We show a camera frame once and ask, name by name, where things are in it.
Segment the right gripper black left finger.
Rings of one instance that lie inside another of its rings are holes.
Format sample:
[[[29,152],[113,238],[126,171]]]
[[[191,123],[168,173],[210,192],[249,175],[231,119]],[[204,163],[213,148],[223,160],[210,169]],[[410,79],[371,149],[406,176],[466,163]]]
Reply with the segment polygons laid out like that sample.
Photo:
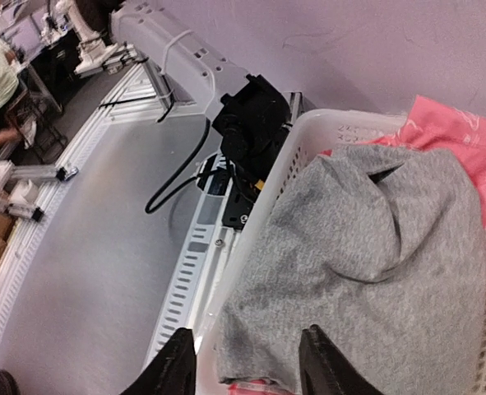
[[[196,374],[192,330],[178,328],[122,395],[193,395]]]

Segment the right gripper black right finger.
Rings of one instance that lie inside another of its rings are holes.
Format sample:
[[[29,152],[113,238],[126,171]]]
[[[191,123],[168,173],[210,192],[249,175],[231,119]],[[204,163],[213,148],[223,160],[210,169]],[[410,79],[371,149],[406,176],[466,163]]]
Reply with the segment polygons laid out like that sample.
[[[302,331],[299,372],[302,394],[382,395],[316,324]]]

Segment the grey garment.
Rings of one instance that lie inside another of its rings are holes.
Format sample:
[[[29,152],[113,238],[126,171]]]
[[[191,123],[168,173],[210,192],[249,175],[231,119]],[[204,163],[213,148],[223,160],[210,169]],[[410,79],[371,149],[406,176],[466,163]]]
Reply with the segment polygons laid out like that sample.
[[[448,151],[344,145],[285,189],[219,315],[221,383],[301,390],[316,324],[385,394],[465,394],[484,320],[479,195]]]

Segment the white plastic mesh basket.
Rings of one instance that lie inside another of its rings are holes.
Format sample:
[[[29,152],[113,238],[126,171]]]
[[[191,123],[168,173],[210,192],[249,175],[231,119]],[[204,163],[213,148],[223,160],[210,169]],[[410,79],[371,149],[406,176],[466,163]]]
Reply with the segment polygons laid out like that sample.
[[[318,325],[385,394],[486,394],[486,209],[451,148],[377,145],[404,118],[294,125],[197,330],[197,392],[300,393]]]

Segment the pink printed garment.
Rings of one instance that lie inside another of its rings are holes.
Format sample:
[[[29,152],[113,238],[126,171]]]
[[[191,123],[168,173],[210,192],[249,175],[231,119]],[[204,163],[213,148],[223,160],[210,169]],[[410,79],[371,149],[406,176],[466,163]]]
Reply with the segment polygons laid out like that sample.
[[[368,142],[393,151],[412,151],[414,157],[444,150],[458,160],[480,199],[486,226],[486,118],[419,96],[397,132]]]

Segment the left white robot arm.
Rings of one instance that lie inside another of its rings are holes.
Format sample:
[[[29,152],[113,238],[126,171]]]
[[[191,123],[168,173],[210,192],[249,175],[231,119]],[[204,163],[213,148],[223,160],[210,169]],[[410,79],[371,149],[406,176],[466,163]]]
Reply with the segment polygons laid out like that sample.
[[[230,62],[163,7],[126,1],[112,13],[111,33],[147,56],[209,119],[222,110],[223,96],[237,94],[248,83],[246,69]]]

